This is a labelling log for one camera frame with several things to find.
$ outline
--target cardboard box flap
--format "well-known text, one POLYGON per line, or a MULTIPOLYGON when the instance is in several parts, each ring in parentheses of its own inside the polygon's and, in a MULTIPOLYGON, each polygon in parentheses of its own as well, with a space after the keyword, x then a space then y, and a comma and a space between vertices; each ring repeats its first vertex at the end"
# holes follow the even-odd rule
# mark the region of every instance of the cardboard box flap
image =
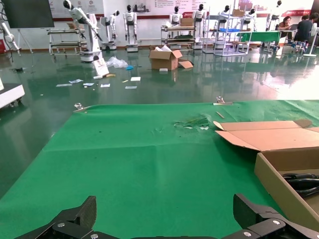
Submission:
POLYGON ((235 122, 235 123, 218 123, 214 124, 223 131, 235 130, 259 130, 259 129, 276 129, 276 128, 304 128, 312 125, 311 120, 300 119, 296 121, 262 121, 262 122, 235 122))
POLYGON ((163 60, 169 60, 170 55, 172 53, 169 51, 151 51, 150 58, 151 59, 163 59, 163 60))
POLYGON ((234 145, 239 145, 237 143, 238 138, 246 143, 244 147, 251 149, 255 148, 259 151, 319 147, 319 132, 304 128, 277 128, 227 132, 231 135, 220 134, 220 132, 226 131, 217 132, 234 145))
POLYGON ((183 56, 179 50, 173 51, 172 53, 177 59, 183 56))
POLYGON ((232 135, 230 132, 216 131, 216 133, 218 133, 220 136, 222 136, 225 140, 227 140, 228 142, 230 142, 233 145, 260 151, 259 149, 255 148, 254 146, 252 146, 252 145, 246 143, 245 141, 242 141, 238 137, 232 135))

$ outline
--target white robotic arm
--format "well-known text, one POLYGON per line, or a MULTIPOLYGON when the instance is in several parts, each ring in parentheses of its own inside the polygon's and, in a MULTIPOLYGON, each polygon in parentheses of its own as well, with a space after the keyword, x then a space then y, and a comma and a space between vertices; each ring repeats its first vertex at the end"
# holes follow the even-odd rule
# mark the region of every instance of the white robotic arm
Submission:
POLYGON ((4 33, 4 40, 10 44, 11 49, 13 51, 19 50, 18 46, 16 45, 14 41, 14 35, 10 33, 8 27, 6 26, 1 16, 0 16, 0 32, 4 33))

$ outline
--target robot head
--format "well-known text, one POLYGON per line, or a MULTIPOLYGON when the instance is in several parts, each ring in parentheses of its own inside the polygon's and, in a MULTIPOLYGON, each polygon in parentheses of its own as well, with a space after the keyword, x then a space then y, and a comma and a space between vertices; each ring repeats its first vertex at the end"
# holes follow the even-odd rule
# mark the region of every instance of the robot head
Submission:
POLYGON ((65 8, 67 8, 67 9, 71 9, 72 8, 72 3, 70 2, 70 0, 64 0, 63 6, 65 8))

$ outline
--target green table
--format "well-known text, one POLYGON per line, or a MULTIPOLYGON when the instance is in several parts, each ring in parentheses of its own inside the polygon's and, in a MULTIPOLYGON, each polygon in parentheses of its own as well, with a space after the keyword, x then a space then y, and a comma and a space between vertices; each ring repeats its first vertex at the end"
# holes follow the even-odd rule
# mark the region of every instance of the green table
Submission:
POLYGON ((256 152, 227 143, 213 126, 174 124, 205 115, 228 122, 308 118, 318 126, 318 108, 319 101, 260 101, 94 106, 74 113, 0 200, 1 238, 44 225, 89 195, 97 196, 94 229, 121 239, 221 238, 240 229, 234 193, 278 209, 254 175, 256 152))
MULTIPOLYGON (((241 41, 249 41, 250 33, 243 33, 241 41)), ((280 40, 279 31, 256 31, 252 33, 250 41, 273 42, 280 40)))

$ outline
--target cardboard piece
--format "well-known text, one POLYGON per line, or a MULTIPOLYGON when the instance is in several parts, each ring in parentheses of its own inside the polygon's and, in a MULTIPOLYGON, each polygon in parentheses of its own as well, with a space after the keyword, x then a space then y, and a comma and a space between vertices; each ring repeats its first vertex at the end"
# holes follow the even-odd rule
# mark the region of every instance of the cardboard piece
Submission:
POLYGON ((178 67, 178 59, 182 57, 179 50, 168 51, 151 51, 150 59, 152 61, 152 69, 167 68, 168 70, 175 70, 178 67))
POLYGON ((214 124, 230 143, 260 151, 255 174, 267 192, 290 221, 319 232, 319 194, 303 199, 281 176, 319 175, 319 127, 306 128, 307 119, 214 124))
POLYGON ((194 26, 193 18, 182 18, 180 21, 180 26, 194 26))

